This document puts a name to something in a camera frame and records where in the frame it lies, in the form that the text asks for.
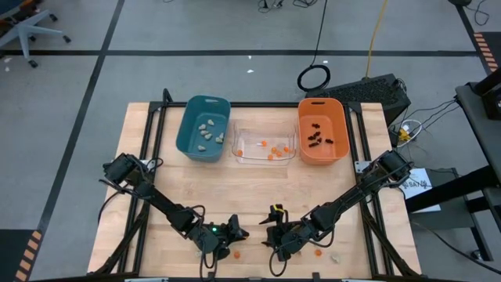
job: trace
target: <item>teal plastic bin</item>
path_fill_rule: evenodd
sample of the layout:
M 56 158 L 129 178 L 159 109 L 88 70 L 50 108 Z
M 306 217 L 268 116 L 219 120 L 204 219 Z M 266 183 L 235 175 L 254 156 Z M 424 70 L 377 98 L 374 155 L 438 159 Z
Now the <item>teal plastic bin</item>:
M 194 161 L 218 161 L 222 155 L 224 142 L 216 143 L 215 138 L 223 132 L 226 141 L 230 110 L 231 105 L 223 98 L 199 95 L 190 99 L 182 116 L 178 138 L 175 140 L 178 150 Z M 214 125 L 207 123 L 210 119 Z M 206 140 L 200 134 L 198 127 L 202 124 L 206 125 L 206 130 L 212 134 L 210 140 Z M 206 150 L 200 152 L 199 145 L 204 146 Z

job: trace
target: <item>wooden tabletop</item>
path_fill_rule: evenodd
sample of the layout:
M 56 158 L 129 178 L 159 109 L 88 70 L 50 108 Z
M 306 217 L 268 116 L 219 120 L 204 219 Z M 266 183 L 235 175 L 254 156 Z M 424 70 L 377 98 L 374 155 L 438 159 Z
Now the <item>wooden tabletop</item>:
M 117 155 L 122 152 L 139 155 L 147 109 L 148 103 L 129 104 Z M 370 153 L 376 158 L 385 150 L 391 149 L 383 111 L 380 104 L 372 103 L 363 104 L 362 109 Z M 272 277 L 268 266 L 272 249 L 261 244 L 266 240 L 267 225 L 258 225 L 267 217 L 269 205 L 283 204 L 289 210 L 290 220 L 298 220 L 317 204 L 335 200 L 355 185 L 351 155 L 348 154 L 329 166 L 305 164 L 299 155 L 282 167 L 241 164 L 231 153 L 233 122 L 296 122 L 297 109 L 232 108 L 221 160 L 215 164 L 195 162 L 175 146 L 183 113 L 184 108 L 167 110 L 160 148 L 164 165 L 157 170 L 157 189 L 175 203 L 184 206 L 203 204 L 207 209 L 206 222 L 219 224 L 227 222 L 231 214 L 239 216 L 240 225 L 250 236 L 245 241 L 230 245 L 232 254 L 219 261 L 217 277 Z M 352 117 L 358 152 L 362 159 L 359 129 L 355 115 Z M 156 120 L 153 123 L 153 134 L 155 128 Z M 153 140 L 154 137 L 150 140 L 149 154 L 153 149 Z M 109 188 L 106 197 L 114 191 Z M 410 267 L 420 273 L 403 195 L 398 190 L 382 189 L 380 201 L 388 239 Z M 129 203 L 129 196 L 120 195 L 104 210 L 89 271 L 98 269 L 123 237 Z M 322 243 L 327 243 L 329 239 L 327 237 Z M 379 270 L 384 273 L 380 245 L 377 239 L 374 241 L 379 257 Z M 127 270 L 132 269 L 135 244 L 134 241 L 130 246 L 132 251 L 129 252 Z M 345 212 L 336 223 L 333 245 L 321 249 L 320 256 L 315 253 L 316 249 L 316 246 L 306 244 L 299 253 L 293 255 L 283 277 L 310 278 L 313 272 L 320 273 L 322 278 L 370 277 L 358 205 Z M 200 257 L 197 256 L 197 251 L 193 242 L 182 239 L 170 227 L 162 213 L 155 208 L 150 209 L 141 276 L 198 277 Z M 233 256 L 236 251 L 240 253 L 239 258 Z M 282 263 L 276 258 L 273 265 L 276 273 L 282 268 Z

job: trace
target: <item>transparent tray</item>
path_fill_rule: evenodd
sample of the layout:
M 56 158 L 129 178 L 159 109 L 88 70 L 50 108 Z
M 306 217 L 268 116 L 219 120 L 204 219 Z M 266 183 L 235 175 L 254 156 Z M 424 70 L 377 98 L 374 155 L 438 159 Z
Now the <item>transparent tray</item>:
M 296 121 L 235 121 L 233 136 L 232 153 L 239 163 L 287 165 L 297 152 Z

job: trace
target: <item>yellow cable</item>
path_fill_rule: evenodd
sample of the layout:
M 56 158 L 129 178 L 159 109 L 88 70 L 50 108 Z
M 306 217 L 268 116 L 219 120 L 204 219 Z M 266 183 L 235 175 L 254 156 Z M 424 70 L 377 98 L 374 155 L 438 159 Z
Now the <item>yellow cable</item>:
M 383 7 L 381 8 L 381 12 L 379 12 L 379 18 L 377 19 L 376 27 L 374 28 L 373 37 L 372 37 L 372 39 L 370 39 L 369 56 L 367 58 L 366 78 L 369 77 L 370 59 L 371 59 L 370 55 L 373 52 L 374 38 L 376 37 L 376 33 L 377 33 L 377 30 L 379 29 L 379 26 L 381 25 L 381 20 L 383 19 L 384 9 L 386 9 L 387 3 L 388 3 L 388 0 L 384 0 Z
M 276 204 L 273 205 L 273 208 L 278 211 L 278 212 L 282 212 L 282 213 L 285 213 L 285 211 L 282 209 L 282 208 L 277 208 L 276 207 Z

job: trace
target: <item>orange plastic bin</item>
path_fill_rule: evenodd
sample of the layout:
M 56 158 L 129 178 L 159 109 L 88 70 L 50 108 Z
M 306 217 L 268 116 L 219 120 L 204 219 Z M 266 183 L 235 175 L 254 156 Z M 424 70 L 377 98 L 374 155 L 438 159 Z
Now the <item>orange plastic bin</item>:
M 303 99 L 297 109 L 299 115 L 299 144 L 301 159 L 310 165 L 330 165 L 345 157 L 350 150 L 343 105 L 332 98 Z M 309 140 L 316 132 L 320 135 Z M 311 143 L 322 138 L 317 146 Z

